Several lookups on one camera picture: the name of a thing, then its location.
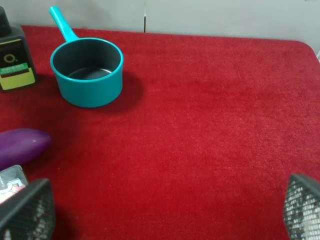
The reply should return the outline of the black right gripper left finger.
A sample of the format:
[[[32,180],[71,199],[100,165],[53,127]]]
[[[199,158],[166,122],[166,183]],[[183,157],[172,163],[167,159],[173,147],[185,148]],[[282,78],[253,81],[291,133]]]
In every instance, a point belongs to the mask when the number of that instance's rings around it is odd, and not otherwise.
[[[56,211],[49,179],[31,182],[0,205],[2,240],[50,240]]]

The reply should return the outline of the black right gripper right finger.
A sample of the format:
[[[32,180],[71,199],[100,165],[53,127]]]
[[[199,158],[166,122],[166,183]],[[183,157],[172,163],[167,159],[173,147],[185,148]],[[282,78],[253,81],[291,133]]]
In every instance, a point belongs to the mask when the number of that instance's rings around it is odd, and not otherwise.
[[[305,174],[291,174],[285,194],[283,221],[291,240],[320,238],[319,181]]]

